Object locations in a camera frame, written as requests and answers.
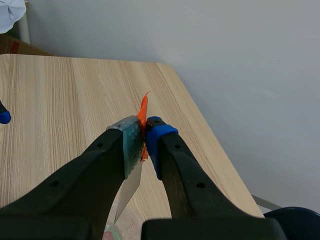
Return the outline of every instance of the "carrot piece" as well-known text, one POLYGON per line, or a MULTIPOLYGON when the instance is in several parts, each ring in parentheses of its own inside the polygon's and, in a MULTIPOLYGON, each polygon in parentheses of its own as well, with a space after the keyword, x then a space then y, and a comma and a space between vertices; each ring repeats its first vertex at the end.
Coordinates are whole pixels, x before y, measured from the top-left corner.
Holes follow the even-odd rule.
POLYGON ((138 112, 138 114, 136 115, 138 117, 138 119, 141 122, 141 134, 143 137, 143 150, 141 153, 141 160, 145 161, 146 159, 148 159, 148 151, 147 151, 147 147, 146 147, 146 142, 145 142, 145 132, 146 132, 146 121, 147 121, 147 108, 148 108, 148 93, 150 93, 151 91, 148 91, 141 102, 141 108, 140 111, 138 112))

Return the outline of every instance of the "white wall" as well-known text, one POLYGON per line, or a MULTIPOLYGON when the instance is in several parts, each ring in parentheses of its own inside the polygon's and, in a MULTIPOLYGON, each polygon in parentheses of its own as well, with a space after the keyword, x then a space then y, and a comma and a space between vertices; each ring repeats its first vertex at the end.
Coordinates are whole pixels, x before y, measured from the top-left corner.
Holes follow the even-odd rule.
POLYGON ((319 0, 30 0, 31 42, 177 70, 250 192, 320 212, 319 0))

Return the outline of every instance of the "wooden table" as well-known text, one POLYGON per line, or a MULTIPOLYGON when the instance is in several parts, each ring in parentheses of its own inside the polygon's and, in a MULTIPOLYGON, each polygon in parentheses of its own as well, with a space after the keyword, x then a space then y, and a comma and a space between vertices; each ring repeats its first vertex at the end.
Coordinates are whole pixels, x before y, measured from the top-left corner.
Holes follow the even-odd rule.
MULTIPOLYGON (((80 155, 106 127, 136 115, 144 94, 148 116, 179 130, 220 190, 245 212, 262 213, 204 117, 169 65, 51 56, 0 55, 0 100, 11 112, 0 125, 0 206, 33 189, 80 155)), ((142 220, 169 217, 151 160, 129 203, 142 220)))

